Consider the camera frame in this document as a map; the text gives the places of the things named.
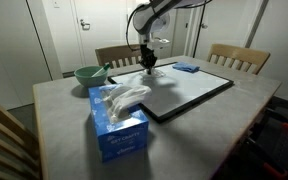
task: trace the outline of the whiteboard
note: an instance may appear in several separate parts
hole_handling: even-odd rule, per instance
[[[108,80],[126,86],[149,86],[152,96],[141,107],[158,122],[168,120],[233,85],[231,80],[201,70],[189,73],[173,69],[173,64],[155,68],[165,73],[160,78],[145,78],[141,70],[110,76]]]

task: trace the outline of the table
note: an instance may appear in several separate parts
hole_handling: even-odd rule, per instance
[[[33,87],[44,179],[209,179],[252,125],[280,82],[179,56],[235,85],[163,124],[150,120],[146,149],[101,163],[91,125],[88,91],[75,77]],[[141,69],[110,70],[110,75]]]

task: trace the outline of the cable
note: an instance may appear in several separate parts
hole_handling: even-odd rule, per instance
[[[195,5],[195,6],[193,6],[193,5],[186,5],[186,6],[182,6],[182,7],[177,7],[177,8],[175,8],[175,9],[191,9],[191,8],[197,8],[197,7],[200,7],[200,6],[204,6],[204,5],[206,5],[206,4],[208,4],[208,3],[210,3],[210,2],[212,2],[213,0],[209,0],[209,1],[207,1],[207,2],[204,2],[203,4],[199,4],[199,5]]]
[[[128,22],[127,22],[127,27],[126,27],[126,42],[127,42],[127,46],[130,48],[131,51],[138,51],[140,49],[132,49],[129,42],[128,42],[128,27],[130,26],[131,20],[134,16],[134,14],[136,13],[137,10],[139,10],[140,8],[144,7],[145,5],[142,4],[139,7],[137,7],[136,9],[134,9],[134,11],[131,13],[130,17],[128,18]]]

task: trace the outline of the tissue box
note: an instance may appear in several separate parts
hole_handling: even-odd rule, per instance
[[[144,148],[147,144],[148,119],[138,105],[128,108],[125,120],[110,122],[103,98],[119,85],[89,88],[92,119],[102,162]]]

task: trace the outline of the chair backrest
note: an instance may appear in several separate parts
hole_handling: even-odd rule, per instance
[[[40,179],[37,137],[0,106],[0,179]]]
[[[139,49],[140,45],[130,45],[132,49]],[[106,48],[95,49],[98,64],[104,66],[106,63],[110,64],[110,68],[133,65],[139,63],[141,51],[131,51],[130,48],[125,46],[113,46]]]
[[[244,66],[244,72],[247,72],[252,65],[255,65],[256,67],[252,71],[253,74],[258,74],[270,57],[270,53],[268,52],[224,44],[212,45],[207,58],[208,62],[212,61],[213,55],[215,56],[215,64],[220,63],[224,66],[228,63],[228,67],[232,68],[233,64],[237,61],[236,69],[241,70],[242,66]]]

